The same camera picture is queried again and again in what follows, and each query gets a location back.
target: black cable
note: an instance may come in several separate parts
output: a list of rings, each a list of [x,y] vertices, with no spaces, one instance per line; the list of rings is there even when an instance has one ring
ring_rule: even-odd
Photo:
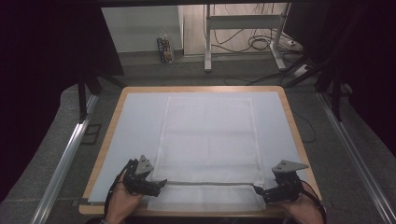
[[[301,115],[299,115],[297,112],[295,112],[294,110],[292,110],[292,109],[290,109],[291,110],[291,112],[293,112],[295,115],[297,115],[298,117],[300,117],[301,119],[303,119],[303,120],[305,120],[305,122],[307,122],[308,124],[309,124],[309,126],[311,127],[311,129],[312,129],[312,132],[314,133],[314,138],[313,138],[313,140],[309,140],[309,141],[307,141],[307,140],[302,140],[304,143],[313,143],[313,142],[315,142],[315,141],[317,141],[317,132],[315,132],[315,129],[314,129],[314,127],[312,126],[312,124],[311,124],[311,122],[309,122],[309,120],[308,119],[306,119],[306,118],[304,118],[303,116],[301,116]]]

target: table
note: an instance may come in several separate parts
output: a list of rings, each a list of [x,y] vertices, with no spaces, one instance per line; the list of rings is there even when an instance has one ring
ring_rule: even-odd
[[[87,184],[87,188],[83,195],[83,200],[86,201],[91,192],[93,185],[99,176],[101,167],[104,163],[106,154],[110,147],[111,139],[114,135],[117,123],[120,119],[120,114],[123,108],[123,104],[128,93],[144,93],[144,92],[265,92],[265,91],[275,91],[278,93],[281,104],[285,111],[287,122],[290,126],[290,131],[292,134],[293,141],[297,148],[297,153],[301,159],[301,162],[309,165],[309,160],[306,156],[303,142],[298,133],[296,124],[294,122],[293,116],[291,114],[290,106],[286,97],[285,92],[281,87],[277,86],[257,86],[257,87],[242,87],[242,86],[205,86],[205,87],[128,87],[122,91],[119,102],[116,106],[115,112],[113,114],[112,120],[110,121],[109,127],[106,132],[106,137],[102,144],[101,150],[97,157],[96,163],[92,170],[91,178]],[[315,192],[319,195],[318,185],[316,183],[315,177],[311,168],[305,169],[306,180],[312,185]],[[81,204],[79,206],[79,212],[84,215],[102,215],[104,213],[104,206],[102,204]],[[264,211],[259,212],[240,212],[240,213],[187,213],[187,212],[158,212],[149,211],[147,205],[141,203],[134,212],[135,216],[161,216],[161,217],[286,217],[287,213],[278,206],[268,205]]]

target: white wall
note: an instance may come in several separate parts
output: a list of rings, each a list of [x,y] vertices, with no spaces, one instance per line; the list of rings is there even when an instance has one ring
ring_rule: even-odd
[[[170,7],[104,7],[103,14],[117,52],[158,50],[163,32],[172,36],[174,49],[182,49],[182,12]]]

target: gray carpet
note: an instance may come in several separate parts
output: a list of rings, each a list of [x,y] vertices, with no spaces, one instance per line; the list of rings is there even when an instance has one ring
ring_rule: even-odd
[[[213,71],[209,74],[204,72],[201,58],[189,59],[188,62],[180,60],[179,63],[174,64],[159,64],[154,60],[154,63],[124,65],[126,76],[118,79],[130,86],[226,85],[224,81],[233,85],[245,85],[247,81],[225,78],[255,80],[277,72],[272,59],[267,56],[260,57],[260,60],[219,58],[212,63]],[[275,85],[278,81],[278,78],[273,78],[257,84]],[[382,219],[374,203],[314,92],[314,82],[315,78],[312,77],[294,88],[286,89],[286,93],[327,207],[328,223],[381,223]],[[78,203],[121,92],[120,88],[106,81],[101,80],[101,83],[104,90],[99,96],[90,123],[92,130],[100,125],[99,134],[96,141],[94,135],[84,137],[84,144],[78,149],[47,223],[85,223],[91,218],[78,212]],[[394,157],[387,153],[385,146],[365,126],[346,100],[342,101],[341,109],[351,137],[356,141],[363,158],[395,207],[396,181],[390,175],[396,171]],[[32,219],[77,121],[77,89],[73,87],[64,92],[58,116],[29,168],[6,200],[1,203],[0,223],[28,223]],[[147,223],[163,221],[155,218],[145,220]],[[202,220],[202,222],[216,223],[218,220]]]

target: person's left hand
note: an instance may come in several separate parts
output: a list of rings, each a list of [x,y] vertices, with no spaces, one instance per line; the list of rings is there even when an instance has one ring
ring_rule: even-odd
[[[105,220],[109,224],[120,224],[132,214],[143,197],[142,194],[131,194],[122,183],[123,177],[124,174],[120,178],[120,183],[114,188],[113,195],[108,204]]]

